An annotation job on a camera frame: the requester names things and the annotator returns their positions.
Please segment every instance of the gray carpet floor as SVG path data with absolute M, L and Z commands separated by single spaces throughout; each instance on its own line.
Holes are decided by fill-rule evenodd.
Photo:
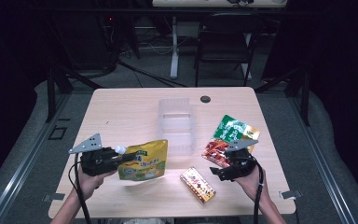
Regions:
M 273 43 L 273 35 L 261 36 L 252 66 L 252 80 L 248 86 L 256 88 L 263 84 L 261 74 Z M 180 59 L 178 78 L 175 82 L 194 86 L 194 46 L 191 39 L 184 39 L 180 47 Z M 136 59 L 129 51 L 123 53 L 120 59 L 124 63 L 131 64 L 157 77 L 169 78 L 171 69 L 171 52 L 169 48 L 151 48 L 145 45 L 141 48 L 141 59 Z M 240 86 L 238 81 L 227 81 L 222 74 L 215 71 L 223 71 L 226 75 L 241 75 L 241 70 L 233 71 L 232 66 L 216 65 L 202 66 L 202 74 L 209 74 L 218 79 L 202 80 L 202 86 Z M 166 87 L 163 83 L 151 77 L 137 74 L 118 65 L 117 69 L 107 76 L 93 78 L 92 81 L 106 88 L 156 88 Z M 0 223 L 49 223 L 49 202 L 44 202 L 45 195 L 55 192 L 60 181 L 62 170 L 67 162 L 67 150 L 73 146 L 77 131 L 88 107 L 92 90 L 83 83 L 71 79 L 75 90 L 72 94 L 65 95 L 57 91 L 59 110 L 56 117 L 49 124 L 45 123 L 48 115 L 48 98 L 46 83 L 36 87 L 38 93 L 37 104 L 28 123 L 23 129 L 18 142 L 7 157 L 0 170 L 0 199 L 9 185 L 10 180 L 18 172 L 18 167 L 24 158 L 32 154 L 34 148 L 40 148 L 34 153 L 34 162 L 25 172 L 24 181 L 20 183 L 18 190 L 13 193 L 12 201 L 0 206 Z M 334 145 L 334 133 L 328 114 L 323 104 L 313 94 L 310 95 L 310 126 L 305 127 L 298 118 L 296 108 L 297 98 L 286 98 L 282 90 L 285 83 L 279 84 L 269 91 L 258 93 L 257 99 L 266 119 L 272 140 L 281 160 L 282 168 L 286 175 L 290 189 L 299 189 L 303 196 L 296 200 L 296 214 L 284 215 L 288 223 L 345 223 L 340 216 L 339 208 L 332 200 L 331 192 L 326 187 L 326 182 L 318 169 L 317 161 L 312 156 L 312 145 L 307 131 L 313 134 L 318 147 L 323 152 L 326 164 L 339 186 L 342 197 L 345 199 L 353 219 L 347 223 L 358 223 L 358 185 L 351 176 L 351 172 L 339 158 Z M 65 129 L 62 139 L 54 139 L 60 136 L 60 130 Z M 120 223 L 120 220 L 107 220 L 109 223 Z M 175 223 L 252 223 L 251 216 L 245 217 L 195 217 L 177 218 Z

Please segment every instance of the table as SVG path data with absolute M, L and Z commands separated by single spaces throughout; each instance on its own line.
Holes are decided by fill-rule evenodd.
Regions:
M 203 103 L 201 96 L 211 97 Z M 158 101 L 163 98 L 189 98 L 196 121 L 196 141 L 191 156 L 167 158 L 165 176 L 144 182 L 124 181 L 118 174 L 107 177 L 94 195 L 87 200 L 91 217 L 216 217 L 251 215 L 254 203 L 241 187 L 220 181 L 209 167 L 217 167 L 201 157 L 214 130 L 225 115 L 230 115 L 260 130 L 253 155 L 267 171 L 268 189 L 282 214 L 296 210 L 292 200 L 284 200 L 279 191 L 289 190 L 269 129 L 255 97 L 247 87 L 234 88 L 151 88 L 99 89 L 95 91 L 81 124 L 75 146 L 100 133 L 103 147 L 138 145 L 156 140 L 158 136 Z M 72 186 L 67 174 L 74 163 L 68 159 L 57 193 L 65 194 Z M 201 205 L 186 188 L 179 175 L 190 166 L 216 189 L 217 194 Z M 54 217 L 63 201 L 53 201 L 48 211 Z
M 241 7 L 249 8 L 284 8 L 286 7 L 286 1 L 282 3 L 276 3 L 272 0 L 255 0 L 252 4 L 246 5 L 240 2 Z M 153 0 L 153 7 L 233 7 L 227 0 Z M 177 78 L 179 54 L 177 45 L 177 21 L 176 17 L 172 17 L 172 62 L 170 78 Z M 243 63 L 241 69 L 245 73 L 247 64 Z

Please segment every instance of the black backdrop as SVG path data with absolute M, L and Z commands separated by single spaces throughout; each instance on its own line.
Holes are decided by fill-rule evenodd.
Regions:
M 310 89 L 323 101 L 337 151 L 358 182 L 358 1 L 291 0 L 288 10 L 324 15 L 320 21 L 282 20 L 263 78 L 280 77 L 300 66 L 322 35 L 312 60 Z

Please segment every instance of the forearm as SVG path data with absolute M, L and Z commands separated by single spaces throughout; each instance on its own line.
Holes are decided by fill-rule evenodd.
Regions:
M 262 198 L 259 203 L 259 209 L 263 216 L 266 218 L 267 223 L 286 223 L 282 215 L 279 213 L 277 206 L 270 198 Z
M 68 198 L 65 200 L 62 207 L 50 224 L 72 223 L 80 207 L 81 205 L 80 201 L 78 200 L 77 193 L 74 189 L 72 189 L 71 193 L 68 195 Z

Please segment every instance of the small snack box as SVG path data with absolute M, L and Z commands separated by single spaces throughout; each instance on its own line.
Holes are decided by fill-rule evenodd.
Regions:
M 212 186 L 208 184 L 194 167 L 190 167 L 182 173 L 180 178 L 202 205 L 211 200 L 216 194 Z

